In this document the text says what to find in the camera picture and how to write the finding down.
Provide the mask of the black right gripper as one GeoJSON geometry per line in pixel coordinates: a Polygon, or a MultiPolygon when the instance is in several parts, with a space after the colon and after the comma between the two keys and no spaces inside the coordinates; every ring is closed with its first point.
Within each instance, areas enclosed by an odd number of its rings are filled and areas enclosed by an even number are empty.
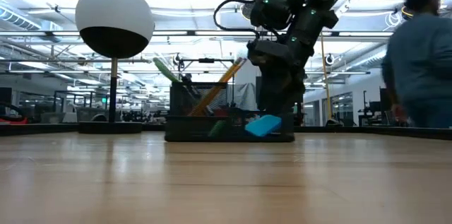
{"type": "MultiPolygon", "coordinates": [[[[302,81],[300,76],[309,57],[314,54],[314,46],[295,40],[278,43],[260,41],[263,61],[260,65],[262,76],[267,76],[283,86],[292,81],[302,81]]],[[[292,111],[295,103],[302,100],[304,86],[283,88],[282,91],[263,87],[260,90],[260,111],[268,114],[284,114],[292,111]]]]}

